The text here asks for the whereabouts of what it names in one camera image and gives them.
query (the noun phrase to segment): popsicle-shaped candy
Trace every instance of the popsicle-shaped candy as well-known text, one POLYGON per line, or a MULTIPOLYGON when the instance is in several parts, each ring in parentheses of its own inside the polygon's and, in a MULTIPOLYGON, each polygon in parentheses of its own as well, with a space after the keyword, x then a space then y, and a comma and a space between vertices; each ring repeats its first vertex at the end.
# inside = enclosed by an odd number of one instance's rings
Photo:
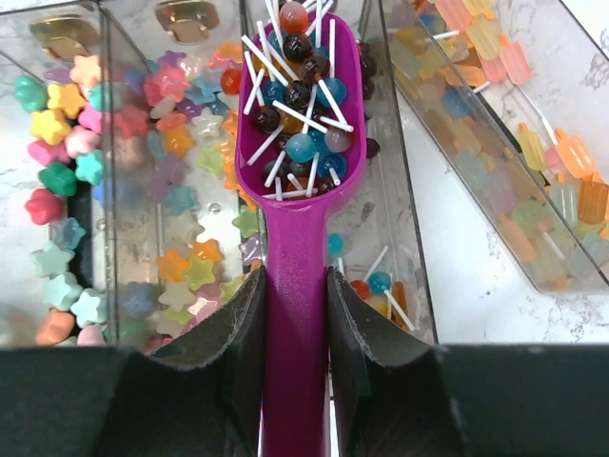
POLYGON ((530 169, 545 169, 547 167, 547 162, 540 135, 536 131, 529 130, 523 122, 519 124, 519 127, 518 142, 521 144, 522 154, 524 155, 526 165, 528 165, 530 169))
POLYGON ((537 258, 537 251, 519 225, 504 215, 499 215, 499 233, 505 244, 523 263, 533 262, 537 258))
POLYGON ((520 43, 510 43, 509 38, 506 35, 500 37, 501 45, 503 49, 499 58, 507 71, 507 75, 510 77, 512 83, 524 84, 531 79, 531 69, 529 63, 526 61, 524 51, 520 43))
MULTIPOLYGON (((596 233, 587 235, 581 242, 581 245, 586 249, 598 267, 604 264, 609 258, 609 242, 603 240, 596 233)), ((590 262, 583 250, 577 247, 573 252, 573 255, 571 255, 571 258, 569 258, 567 269, 573 276, 585 278, 594 273, 596 268, 594 264, 590 262)))
POLYGON ((567 137, 563 129, 554 130, 559 138, 557 152, 560 160, 575 178, 585 178, 597 168, 590 151, 583 144, 579 135, 567 137))
POLYGON ((490 184, 486 188, 486 196, 491 209, 496 214, 509 214, 518 204, 510 175, 505 167, 497 166, 494 161, 491 161, 489 170, 490 184))
POLYGON ((469 129, 463 119, 457 119, 450 125, 450 129, 455 135, 455 141, 457 143, 457 149, 464 150, 468 149, 473 154, 478 155, 482 150, 480 141, 476 138, 476 135, 469 129))
POLYGON ((449 30, 465 30, 472 22, 472 16, 462 1, 437 0, 436 9, 449 30))
POLYGON ((455 168, 459 171, 465 184, 474 191, 481 191, 488 186, 488 172, 471 151, 465 149, 455 156, 455 168))
POLYGON ((501 43, 497 31, 485 17, 479 17, 465 31, 481 58, 493 60, 501 54, 501 43))
POLYGON ((562 174, 559 174, 558 180, 548 194, 567 225, 574 227, 578 224, 578 188, 565 183, 562 174))
POLYGON ((582 181, 578 200, 578 217, 584 224, 600 224, 605 219, 609 186, 594 181, 582 181))

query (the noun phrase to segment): candy bin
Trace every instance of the candy bin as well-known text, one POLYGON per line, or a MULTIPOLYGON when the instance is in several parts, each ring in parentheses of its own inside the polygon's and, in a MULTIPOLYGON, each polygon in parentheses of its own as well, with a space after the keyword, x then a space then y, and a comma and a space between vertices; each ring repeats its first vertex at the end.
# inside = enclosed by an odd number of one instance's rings
MULTIPOLYGON (((521 43, 501 31, 503 16, 495 11, 506 6, 500 2, 479 2, 475 8, 476 2, 382 3, 397 87, 534 287, 606 292, 609 188, 602 181, 602 159, 597 158, 597 169, 593 149, 558 125, 577 124, 594 141, 601 127, 592 131, 585 116, 567 116, 555 102, 544 113, 527 94, 529 88, 547 86, 543 81, 555 76, 555 61, 536 55, 538 75, 532 74, 521 43)), ((565 40, 563 47, 595 55, 594 44, 565 7, 550 3, 552 17, 578 37, 577 45, 565 40)), ((553 36, 547 46, 557 46, 566 35, 553 36)), ((581 99, 579 91, 569 93, 581 99)), ((579 106, 592 112, 598 95, 588 96, 579 106)))

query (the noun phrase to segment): blue star candy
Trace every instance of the blue star candy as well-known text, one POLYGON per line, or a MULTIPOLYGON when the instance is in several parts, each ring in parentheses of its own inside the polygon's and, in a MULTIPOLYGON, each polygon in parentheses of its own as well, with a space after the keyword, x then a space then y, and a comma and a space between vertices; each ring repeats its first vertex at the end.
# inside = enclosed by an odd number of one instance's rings
POLYGON ((78 221, 69 217, 61 222, 50 225, 51 239, 61 249, 75 250, 87 231, 80 227, 78 221))
POLYGON ((136 283, 131 281, 125 286, 122 294, 123 308, 129 316, 139 319, 156 311, 159 307, 156 287, 150 283, 136 283))
POLYGON ((187 209, 197 206, 197 202, 189 186, 171 186, 169 195, 163 201, 163 206, 171 211, 174 216, 179 216, 187 209))

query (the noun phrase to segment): plastic scoop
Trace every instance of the plastic scoop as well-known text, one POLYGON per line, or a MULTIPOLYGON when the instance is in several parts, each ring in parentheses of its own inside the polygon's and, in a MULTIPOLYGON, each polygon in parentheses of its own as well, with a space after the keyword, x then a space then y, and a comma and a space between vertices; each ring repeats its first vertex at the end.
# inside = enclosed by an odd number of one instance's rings
MULTIPOLYGON (((340 186, 303 200, 264 198, 263 170, 271 147, 252 166, 247 160, 267 135, 243 115, 251 78, 242 78, 237 136, 237 177, 265 212, 268 236, 266 296, 266 361, 264 386, 265 456, 316 456, 324 453, 324 394, 327 368, 325 335, 325 279, 327 269, 327 218, 356 193, 363 179, 366 155, 362 76, 358 46, 350 27, 336 21, 336 77, 347 87, 341 104, 354 127, 353 143, 342 155, 347 172, 340 186)), ((272 26, 266 26, 266 32, 272 26)), ((324 33, 323 46, 328 46, 324 33)), ((258 37, 253 40, 257 45, 258 37)))

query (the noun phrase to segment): star-shaped candy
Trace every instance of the star-shaped candy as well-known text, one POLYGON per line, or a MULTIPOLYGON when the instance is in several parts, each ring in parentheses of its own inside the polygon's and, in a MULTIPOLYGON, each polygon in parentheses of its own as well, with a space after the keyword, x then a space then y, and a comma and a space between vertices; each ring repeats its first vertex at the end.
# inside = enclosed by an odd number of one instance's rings
POLYGON ((177 68, 182 61, 186 57, 185 52, 173 52, 172 50, 166 50, 165 54, 163 54, 159 60, 157 61, 159 65, 169 65, 170 67, 177 68))
POLYGON ((69 311, 69 307, 76 302, 82 291, 76 276, 66 272, 47 280, 43 285, 43 300, 60 311, 69 311))
POLYGON ((197 206, 190 186, 171 186, 169 195, 163 200, 163 206, 171 211, 174 216, 179 216, 187 209, 197 206))
POLYGON ((13 95, 21 107, 29 113, 45 109, 49 100, 45 86, 26 74, 15 80, 13 95))
POLYGON ((66 84, 49 84, 47 86, 49 101, 47 107, 49 109, 60 109, 68 119, 76 119, 78 113, 85 107, 85 99, 80 94, 78 85, 74 83, 66 84))
POLYGON ((71 160, 63 143, 51 146, 44 140, 29 143, 28 154, 43 167, 48 167, 51 162, 69 164, 71 160))
POLYGON ((220 283, 220 290, 222 293, 220 294, 220 298, 222 298, 223 302, 226 303, 230 300, 237 290, 241 287, 241 284, 244 283, 244 276, 237 276, 236 278, 231 279, 227 283, 220 283))
POLYGON ((108 319, 106 294, 86 288, 69 310, 76 316, 76 324, 80 328, 91 324, 104 324, 108 319))
POLYGON ((220 151, 218 151, 215 146, 210 146, 209 148, 203 148, 201 150, 201 155, 199 156, 197 166, 201 169, 206 169, 213 174, 218 174, 220 171, 222 171, 224 163, 225 159, 220 151))
POLYGON ((175 129, 163 130, 163 140, 165 149, 175 153, 178 157, 184 156, 187 150, 194 145, 194 141, 190 138, 188 129, 184 124, 175 129))
POLYGON ((72 132, 66 137, 66 150, 68 155, 75 159, 80 154, 87 154, 95 150, 102 141, 101 135, 93 130, 85 129, 82 126, 76 126, 72 132))
POLYGON ((241 236, 249 238, 258 232, 258 213, 245 205, 239 208, 239 216, 232 220, 232 225, 241 232, 241 236))
POLYGON ((116 125, 125 138, 132 136, 144 136, 148 132, 148 114, 133 105, 126 105, 122 111, 115 116, 116 125))
POLYGON ((104 154, 99 149, 92 150, 89 154, 76 157, 76 178, 86 181, 93 186, 102 182, 104 176, 104 154))
POLYGON ((73 217, 50 225, 50 236, 61 249, 75 250, 87 232, 73 217))
POLYGON ((161 279, 180 283, 184 281, 184 270, 187 269, 188 262, 175 250, 169 250, 163 257, 156 259, 156 266, 161 279))
POLYGON ((72 131, 66 122, 66 116, 60 109, 35 111, 31 114, 29 133, 36 138, 42 138, 51 146, 57 146, 72 131))
POLYGON ((75 56, 74 68, 69 72, 69 77, 76 84, 82 84, 87 89, 99 84, 102 80, 102 66, 100 65, 99 55, 75 56))
POLYGON ((152 153, 156 160, 163 160, 167 156, 167 152, 165 151, 165 147, 161 142, 161 136, 159 135, 158 131, 151 130, 148 132, 147 144, 148 150, 152 153))
POLYGON ((35 189, 25 204, 31 221, 37 226, 59 221, 64 217, 62 200, 46 189, 35 189))
POLYGON ((186 162, 172 152, 167 155, 165 160, 159 162, 158 167, 161 176, 170 184, 182 184, 188 169, 186 162))
POLYGON ((244 265, 251 265, 255 260, 263 258, 260 244, 260 236, 257 233, 251 235, 247 240, 239 245, 244 265))
POLYGON ((123 309, 135 319, 144 317, 159 307, 156 287, 150 283, 131 281, 121 291, 121 297, 123 309))
POLYGON ((211 113, 211 109, 204 108, 199 117, 192 119, 196 134, 203 140, 218 138, 224 118, 211 113))
POLYGON ((196 300, 194 294, 188 289, 188 284, 182 283, 165 283, 165 292, 159 296, 159 303, 167 305, 174 311, 179 311, 184 307, 192 305, 196 300))
POLYGON ((35 250, 29 255, 36 268, 36 275, 40 278, 65 273, 68 271, 69 261, 73 258, 73 251, 61 249, 52 241, 47 241, 42 249, 35 250))
POLYGON ((184 280, 192 290, 196 290, 204 284, 215 282, 213 260, 190 257, 188 268, 184 271, 184 280))
POLYGON ((217 240, 209 238, 204 243, 194 242, 192 243, 192 255, 199 257, 201 260, 212 260, 214 262, 220 262, 225 258, 220 252, 220 245, 217 240))

